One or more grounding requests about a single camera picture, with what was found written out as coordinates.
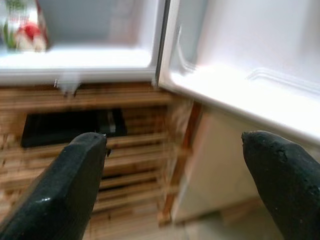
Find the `black tray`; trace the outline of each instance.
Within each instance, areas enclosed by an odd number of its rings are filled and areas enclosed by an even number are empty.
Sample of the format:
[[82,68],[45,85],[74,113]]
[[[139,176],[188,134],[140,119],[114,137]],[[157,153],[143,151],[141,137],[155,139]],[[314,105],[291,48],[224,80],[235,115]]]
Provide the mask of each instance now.
[[69,143],[96,132],[107,137],[127,135],[121,109],[28,114],[21,139],[23,148]]

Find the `refrigerator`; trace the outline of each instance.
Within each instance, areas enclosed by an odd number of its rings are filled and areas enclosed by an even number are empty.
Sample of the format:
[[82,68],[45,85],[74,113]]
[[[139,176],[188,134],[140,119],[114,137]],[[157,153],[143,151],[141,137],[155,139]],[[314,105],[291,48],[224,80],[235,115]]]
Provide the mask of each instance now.
[[[207,151],[208,159],[211,144],[220,143],[212,141],[223,129],[217,128],[219,123],[230,120],[232,127],[238,123],[232,122],[236,118],[253,123],[257,126],[254,129],[270,129],[305,143],[317,153],[319,1],[39,0],[39,4],[50,47],[43,53],[17,53],[1,43],[0,86],[46,84],[74,90],[84,83],[145,81],[207,106],[194,151],[206,146],[201,152]],[[224,113],[215,116],[216,111]],[[215,122],[224,114],[231,117]],[[228,129],[219,134],[223,136]],[[251,127],[240,127],[233,133],[242,129]],[[236,137],[233,133],[226,136]],[[201,140],[206,142],[197,145]],[[212,161],[220,164],[221,159]],[[187,219],[256,196],[241,156],[232,159],[237,159],[238,166],[234,174],[244,171],[247,175],[245,194],[212,199],[210,206],[201,209],[186,205],[190,212],[182,213],[190,184],[186,180],[173,218]],[[212,179],[201,184],[210,184]]]

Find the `open door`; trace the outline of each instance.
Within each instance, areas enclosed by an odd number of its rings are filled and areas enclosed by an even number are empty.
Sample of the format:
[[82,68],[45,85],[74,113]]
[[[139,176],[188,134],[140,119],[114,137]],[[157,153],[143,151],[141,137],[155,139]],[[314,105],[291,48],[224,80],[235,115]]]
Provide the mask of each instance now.
[[159,86],[320,143],[320,2],[172,0]]

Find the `wooden cabinet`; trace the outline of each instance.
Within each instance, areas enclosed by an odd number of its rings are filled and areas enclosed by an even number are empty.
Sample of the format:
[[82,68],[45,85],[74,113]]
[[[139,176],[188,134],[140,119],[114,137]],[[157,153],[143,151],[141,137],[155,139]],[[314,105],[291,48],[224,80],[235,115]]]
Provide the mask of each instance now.
[[103,237],[105,223],[118,216],[170,220],[200,106],[149,83],[82,85],[75,96],[53,86],[0,88],[2,218],[66,145],[21,148],[27,114],[110,108],[121,108],[127,135],[107,139],[112,152],[84,239]]

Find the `wooden slat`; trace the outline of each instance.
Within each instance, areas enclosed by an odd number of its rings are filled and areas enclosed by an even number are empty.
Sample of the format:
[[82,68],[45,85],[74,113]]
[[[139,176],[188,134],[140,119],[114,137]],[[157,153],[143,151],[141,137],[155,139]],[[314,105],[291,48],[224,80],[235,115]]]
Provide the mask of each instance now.
[[[191,115],[188,121],[187,129],[183,138],[183,143],[181,148],[183,150],[186,150],[186,152],[189,151],[189,149],[192,148],[192,141],[193,141],[193,136],[196,132],[197,128],[197,122],[199,120],[199,117],[201,115],[202,111],[202,106],[199,103],[194,102]],[[184,173],[185,166],[187,162],[187,155],[186,156],[178,156],[177,162],[175,164],[174,170],[173,170],[173,175],[170,180],[170,185],[171,186],[177,186],[180,183],[180,179]],[[166,196],[164,208],[162,211],[162,215],[165,219],[170,219],[168,217],[170,215],[171,208],[174,204],[174,199],[175,199],[175,194],[168,194]]]
[[15,190],[15,191],[5,191],[3,195],[0,197],[0,205],[3,206],[9,204],[10,206],[13,205],[22,195],[22,190]]
[[93,95],[81,98],[53,98],[50,95],[36,97],[19,97],[14,100],[0,102],[0,111],[16,112],[60,112],[79,109],[118,108],[167,105],[175,98],[167,92],[113,93]]
[[[160,92],[151,84],[147,83],[109,83],[108,85],[100,84],[97,88],[82,88],[80,87],[76,92],[76,97],[83,96],[96,96],[105,94],[118,94],[118,93],[149,93]],[[15,87],[15,88],[0,88],[0,100],[12,100],[25,97],[63,97],[62,92],[53,87],[41,89],[39,87]]]
[[159,187],[159,184],[155,181],[136,185],[129,185],[115,190],[100,191],[98,193],[97,200],[101,201],[105,199],[116,198],[122,195],[129,195],[134,193],[140,193],[143,191],[155,190]]
[[155,189],[138,194],[131,194],[125,197],[97,201],[94,204],[93,212],[99,212],[102,210],[117,208],[128,204],[153,200],[162,197],[164,194],[165,193],[162,189]]
[[107,189],[117,186],[124,186],[129,184],[151,181],[159,178],[160,176],[161,173],[159,171],[151,171],[132,174],[128,176],[121,176],[117,178],[104,179],[100,183],[100,189]]
[[145,116],[143,118],[132,118],[132,119],[126,119],[125,120],[125,126],[128,130],[131,130],[132,128],[136,127],[151,127],[155,126],[159,122],[164,122],[165,118],[163,115],[160,116]]
[[[157,143],[165,141],[167,134],[164,132],[144,134],[144,135],[131,135],[112,137],[107,140],[107,148],[124,148],[129,146],[139,146],[144,144]],[[34,159],[45,158],[58,155],[66,144],[40,146],[31,148],[10,148],[0,151],[0,159]]]
[[140,108],[122,108],[122,116],[126,120],[143,119],[145,117],[165,116],[166,106],[140,107]]
[[[135,156],[113,157],[104,163],[104,172],[112,173],[113,169],[125,168],[130,165],[138,165],[147,162],[163,162],[169,159],[169,151],[159,151]],[[3,189],[21,189],[29,185],[45,169],[24,169],[21,171],[10,171],[0,175],[0,187]]]
[[105,168],[103,176],[115,177],[119,175],[130,175],[135,173],[158,171],[161,169],[163,162],[161,161],[149,161],[139,164],[127,165],[124,167]]
[[0,134],[9,134],[16,137],[22,135],[27,114],[16,113],[14,115],[6,115],[0,112],[0,116]]
[[156,127],[153,126],[136,126],[127,130],[128,135],[139,135],[139,134],[151,134],[151,133],[159,133],[165,130],[164,126]]
[[[140,157],[147,157],[145,154],[158,154],[158,156],[163,153],[168,155],[169,152],[173,151],[173,146],[169,144],[154,144],[150,146],[137,146],[137,147],[127,147],[127,148],[116,148],[112,151],[111,155],[106,158],[106,164],[110,162],[120,161],[125,163],[126,159],[130,164],[130,159],[132,158],[131,164],[135,164],[137,161],[139,162]],[[9,171],[18,171],[18,170],[30,170],[30,169],[39,169],[48,167],[51,162],[55,159],[55,157],[48,158],[35,158],[35,159],[25,159],[25,158],[11,158],[7,159],[2,163],[2,167],[0,167],[0,173],[7,173]]]
[[117,207],[113,209],[106,209],[104,211],[92,213],[90,224],[91,228],[94,229],[99,225],[106,226],[106,224],[114,224],[116,220],[130,220],[128,216],[134,217],[136,214],[149,214],[158,212],[158,204],[161,201],[148,201],[139,202],[136,204],[129,204],[123,207]]

